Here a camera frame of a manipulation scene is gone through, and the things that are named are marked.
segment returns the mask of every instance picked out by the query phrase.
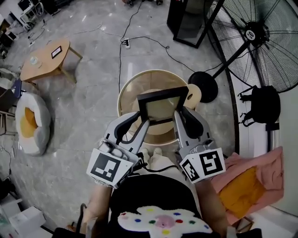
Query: orange cloth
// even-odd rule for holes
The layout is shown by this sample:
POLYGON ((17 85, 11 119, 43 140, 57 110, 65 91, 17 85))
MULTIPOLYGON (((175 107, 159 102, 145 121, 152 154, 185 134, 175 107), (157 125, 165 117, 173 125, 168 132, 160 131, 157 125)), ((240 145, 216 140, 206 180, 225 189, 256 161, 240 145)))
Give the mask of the orange cloth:
POLYGON ((264 186, 257 179, 256 171, 256 167, 246 170, 228 183, 219 193, 223 205, 237 218, 244 217, 266 192, 264 186))
POLYGON ((25 138, 30 138, 34 136, 34 131, 37 128, 37 124, 35 121, 34 112, 32 112, 29 108, 25 108, 25 115, 20 120, 20 129, 22 132, 22 136, 25 138))

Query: small wooden table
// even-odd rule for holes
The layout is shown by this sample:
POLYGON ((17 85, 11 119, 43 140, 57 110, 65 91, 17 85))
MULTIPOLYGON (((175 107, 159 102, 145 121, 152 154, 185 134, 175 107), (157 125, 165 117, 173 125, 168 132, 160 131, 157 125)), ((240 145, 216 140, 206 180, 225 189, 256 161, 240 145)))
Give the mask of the small wooden table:
POLYGON ((62 68, 63 62, 66 58, 68 50, 76 54, 80 59, 83 57, 77 53, 74 49, 70 47, 70 42, 67 39, 61 39, 49 43, 42 49, 36 50, 30 53, 29 57, 26 59, 21 74, 21 81, 28 82, 36 88, 36 84, 32 81, 48 76, 55 76, 58 74, 65 74, 65 76, 73 83, 76 83, 74 76, 70 75, 66 70, 62 68), (59 46, 62 48, 62 52, 52 59, 52 52, 59 46), (38 67, 37 65, 32 65, 30 63, 31 57, 37 57, 42 65, 38 67))

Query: standing fan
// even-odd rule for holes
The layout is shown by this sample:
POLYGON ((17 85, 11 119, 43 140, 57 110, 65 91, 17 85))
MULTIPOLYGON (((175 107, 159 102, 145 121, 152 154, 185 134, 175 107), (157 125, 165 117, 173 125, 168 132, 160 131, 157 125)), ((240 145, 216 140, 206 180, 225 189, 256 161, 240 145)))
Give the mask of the standing fan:
POLYGON ((212 96, 206 102, 216 98, 214 79, 227 67, 245 84, 273 86, 278 93, 298 84, 298 16, 286 0, 214 1, 207 19, 199 42, 212 26, 226 61, 213 76, 196 72, 200 78, 189 79, 208 82, 202 85, 212 96))

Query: pink towel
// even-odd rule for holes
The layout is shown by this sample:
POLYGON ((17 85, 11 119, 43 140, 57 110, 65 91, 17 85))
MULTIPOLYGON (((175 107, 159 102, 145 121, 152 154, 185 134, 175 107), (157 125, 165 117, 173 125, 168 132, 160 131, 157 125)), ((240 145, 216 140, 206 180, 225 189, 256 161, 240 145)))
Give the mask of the pink towel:
MULTIPOLYGON (((263 184, 266 192, 249 209, 247 215, 279 201, 284 196, 282 147, 253 159, 243 159, 237 153, 233 153, 225 160, 225 165, 227 171, 213 177, 211 180, 217 193, 241 173, 254 166, 257 167, 257 178, 263 184)), ((227 217, 231 225, 238 220, 230 211, 227 211, 227 217)))

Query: marble floor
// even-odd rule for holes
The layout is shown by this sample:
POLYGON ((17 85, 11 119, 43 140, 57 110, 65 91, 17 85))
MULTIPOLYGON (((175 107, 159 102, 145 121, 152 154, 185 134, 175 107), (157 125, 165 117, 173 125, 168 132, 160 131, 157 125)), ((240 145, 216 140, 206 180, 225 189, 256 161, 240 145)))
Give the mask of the marble floor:
MULTIPOLYGON (((46 102, 53 120, 51 140, 41 157, 25 155, 18 150, 17 136, 0 137, 0 145, 11 152, 11 169, 26 205, 35 205, 47 217, 51 227, 65 226, 79 217, 81 203, 87 203, 94 185, 86 175, 92 149, 103 136, 110 121, 117 117, 119 43, 129 18, 137 5, 129 7, 121 0, 75 0, 54 17, 45 16, 44 33, 29 47, 28 36, 42 32, 42 22, 29 33, 23 33, 12 45, 8 57, 1 62, 13 72, 19 72, 28 54, 49 41, 68 38, 83 59, 70 53, 65 67, 75 74, 77 84, 65 76, 37 80, 39 91, 23 84, 25 90, 38 93, 46 102)), ((217 66, 220 61, 206 38, 199 49, 174 42, 166 24, 169 0, 157 6, 143 2, 131 21, 127 37, 150 36, 169 46, 169 53, 195 71, 217 66)), ((192 71, 173 61, 156 42, 131 40, 129 50, 122 49, 120 87, 141 71, 163 69, 185 81, 192 71)), ((225 73, 216 78, 219 94, 209 104, 201 103, 199 112, 210 124, 217 144, 230 155, 235 148, 235 133, 230 90, 225 73)), ((1 177, 7 176, 9 155, 0 152, 1 177)))

